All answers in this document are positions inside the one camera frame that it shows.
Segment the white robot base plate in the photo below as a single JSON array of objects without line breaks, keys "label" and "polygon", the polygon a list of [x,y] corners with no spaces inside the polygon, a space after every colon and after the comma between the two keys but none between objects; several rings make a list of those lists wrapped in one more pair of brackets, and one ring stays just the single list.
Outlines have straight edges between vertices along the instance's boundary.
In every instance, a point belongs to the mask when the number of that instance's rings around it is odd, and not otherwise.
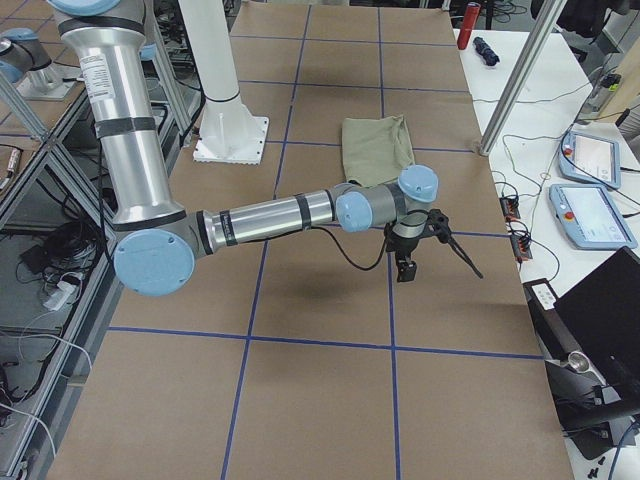
[{"label": "white robot base plate", "polygon": [[179,3],[205,99],[194,150],[197,162],[257,165],[269,119],[252,115],[237,79],[223,3]]}]

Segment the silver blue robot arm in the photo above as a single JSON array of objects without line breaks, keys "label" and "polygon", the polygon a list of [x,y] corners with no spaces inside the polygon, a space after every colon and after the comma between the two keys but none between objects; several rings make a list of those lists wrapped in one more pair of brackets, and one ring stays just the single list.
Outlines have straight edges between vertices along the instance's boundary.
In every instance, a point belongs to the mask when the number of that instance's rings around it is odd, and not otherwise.
[{"label": "silver blue robot arm", "polygon": [[155,50],[153,8],[147,1],[57,1],[63,42],[79,60],[95,133],[117,200],[113,227],[118,279],[147,296],[180,289],[196,261],[223,247],[273,240],[338,223],[347,232],[384,230],[400,281],[417,270],[412,252],[424,238],[453,245],[444,213],[434,207],[436,173],[413,163],[400,117],[366,123],[384,140],[394,169],[378,180],[350,179],[330,189],[223,210],[187,212],[172,196],[142,63]]}]

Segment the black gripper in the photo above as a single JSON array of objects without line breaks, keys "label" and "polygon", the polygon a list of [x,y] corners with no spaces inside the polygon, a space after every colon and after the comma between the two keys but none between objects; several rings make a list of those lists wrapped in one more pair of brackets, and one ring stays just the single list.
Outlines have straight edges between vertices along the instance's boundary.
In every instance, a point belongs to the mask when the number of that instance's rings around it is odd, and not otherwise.
[{"label": "black gripper", "polygon": [[450,240],[449,218],[439,209],[413,209],[400,220],[387,223],[384,228],[386,251],[393,252],[398,283],[412,282],[417,264],[412,252],[422,239],[436,237],[441,243]]}]

